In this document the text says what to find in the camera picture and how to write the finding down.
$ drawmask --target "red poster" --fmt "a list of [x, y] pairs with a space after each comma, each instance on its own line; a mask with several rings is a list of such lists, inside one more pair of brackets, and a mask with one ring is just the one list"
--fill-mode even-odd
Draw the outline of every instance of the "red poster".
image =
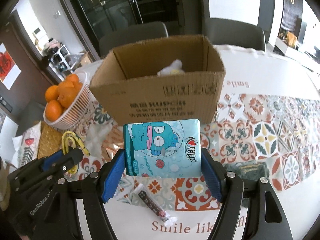
[[8, 51], [0, 52], [0, 79], [2, 82], [14, 65], [15, 62]]

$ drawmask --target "chair backrest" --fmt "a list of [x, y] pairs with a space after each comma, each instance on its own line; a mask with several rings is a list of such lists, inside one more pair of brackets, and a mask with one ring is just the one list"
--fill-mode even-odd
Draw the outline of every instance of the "chair backrest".
[[108, 33], [99, 40], [100, 55], [106, 56], [109, 51], [121, 45], [168, 37], [167, 28], [163, 22], [151, 22], [132, 25], [124, 30]]
[[16, 136], [22, 135], [27, 129], [35, 125], [35, 121], [43, 121], [45, 107], [35, 101], [30, 101], [21, 112], [18, 119]]
[[256, 25], [221, 18], [203, 21], [202, 33], [212, 44], [229, 44], [266, 51], [263, 30]]

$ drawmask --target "fruit basket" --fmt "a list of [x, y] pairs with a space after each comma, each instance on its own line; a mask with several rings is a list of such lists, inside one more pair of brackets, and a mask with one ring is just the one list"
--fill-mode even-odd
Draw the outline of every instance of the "fruit basket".
[[79, 81], [81, 81], [83, 85], [72, 104], [64, 111], [64, 113], [54, 122], [50, 122], [47, 119], [45, 115], [46, 111], [44, 110], [43, 118], [48, 125], [61, 130], [66, 130], [73, 127], [84, 115], [89, 107], [90, 102], [95, 100], [94, 96], [89, 90], [89, 80], [87, 73], [78, 72], [77, 76], [79, 77]]

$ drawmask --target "yellow cable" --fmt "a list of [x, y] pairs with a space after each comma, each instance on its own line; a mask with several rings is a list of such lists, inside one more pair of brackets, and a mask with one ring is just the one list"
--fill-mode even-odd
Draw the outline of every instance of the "yellow cable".
[[[75, 149], [76, 147], [80, 147], [84, 154], [90, 156], [90, 153], [88, 149], [84, 146], [84, 143], [81, 140], [81, 138], [75, 132], [71, 132], [71, 131], [66, 131], [62, 135], [61, 144], [62, 144], [63, 154], [67, 154], [69, 152], [69, 141], [71, 141], [71, 144], [72, 144], [71, 147], [73, 149]], [[78, 171], [78, 165], [68, 170], [68, 173], [76, 174], [77, 171]]]

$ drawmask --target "door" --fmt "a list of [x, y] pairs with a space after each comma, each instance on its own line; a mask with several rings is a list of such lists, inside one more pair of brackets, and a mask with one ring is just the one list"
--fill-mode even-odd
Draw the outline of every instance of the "door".
[[34, 64], [32, 57], [15, 35], [11, 23], [0, 30], [0, 43], [3, 43], [21, 73], [10, 90], [0, 82], [0, 95], [12, 106], [12, 115], [18, 117], [29, 101], [35, 101], [45, 106], [44, 93], [50, 82]]
[[136, 0], [77, 0], [96, 39], [142, 23]]
[[274, 11], [275, 0], [260, 0], [258, 26], [264, 31], [266, 43], [269, 41]]

